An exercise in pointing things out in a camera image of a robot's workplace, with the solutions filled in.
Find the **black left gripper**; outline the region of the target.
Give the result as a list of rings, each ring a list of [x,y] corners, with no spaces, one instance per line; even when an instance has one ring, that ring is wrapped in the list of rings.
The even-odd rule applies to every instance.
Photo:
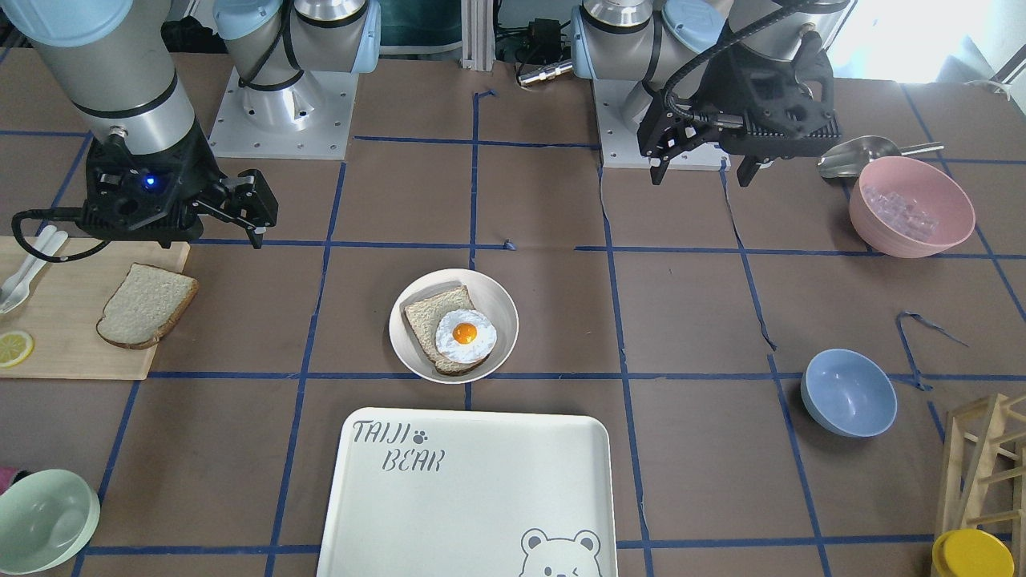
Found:
[[[823,36],[831,22],[776,22],[710,59],[696,92],[699,109],[741,118],[740,127],[716,127],[702,113],[682,110],[666,89],[657,92],[639,122],[641,156],[652,159],[652,185],[663,182],[671,160],[705,143],[744,155],[742,188],[772,157],[811,157],[839,143],[834,75]]]

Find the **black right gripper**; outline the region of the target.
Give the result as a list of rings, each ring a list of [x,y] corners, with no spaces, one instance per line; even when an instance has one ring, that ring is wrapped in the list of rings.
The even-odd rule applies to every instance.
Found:
[[[253,248],[277,225],[279,203],[259,169],[220,171],[208,139],[189,132],[161,152],[136,155],[121,136],[93,141],[87,154],[82,230],[97,240],[198,240],[200,216],[245,230]]]

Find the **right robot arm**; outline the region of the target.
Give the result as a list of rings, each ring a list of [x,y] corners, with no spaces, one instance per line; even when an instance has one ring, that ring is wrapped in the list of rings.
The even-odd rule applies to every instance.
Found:
[[[66,97],[87,121],[87,199],[80,208],[16,211],[70,222],[98,241],[162,248],[203,234],[203,216],[243,230],[254,248],[277,223],[278,201],[259,169],[223,174],[161,35],[168,1],[4,1]],[[298,143],[336,128],[324,74],[370,73],[380,56],[378,1],[216,1],[218,34],[233,59],[236,109],[254,145]]]

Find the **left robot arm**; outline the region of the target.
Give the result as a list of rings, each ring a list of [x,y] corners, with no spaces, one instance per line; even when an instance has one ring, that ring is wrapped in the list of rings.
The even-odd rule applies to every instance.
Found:
[[[763,164],[813,157],[842,139],[826,47],[846,1],[583,1],[573,14],[576,76],[633,81],[635,131],[660,185],[674,158],[715,143],[741,157],[747,186]]]

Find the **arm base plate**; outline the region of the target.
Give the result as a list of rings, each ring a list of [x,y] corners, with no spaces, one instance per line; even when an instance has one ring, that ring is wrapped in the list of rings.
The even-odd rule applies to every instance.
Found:
[[[208,137],[219,158],[344,160],[359,74],[308,71],[282,91],[228,78]]]
[[[639,82],[630,80],[592,81],[595,116],[605,167],[648,168],[652,160],[638,150],[637,129],[652,95]],[[704,143],[669,162],[677,171],[719,171],[729,169],[729,154],[718,143]]]

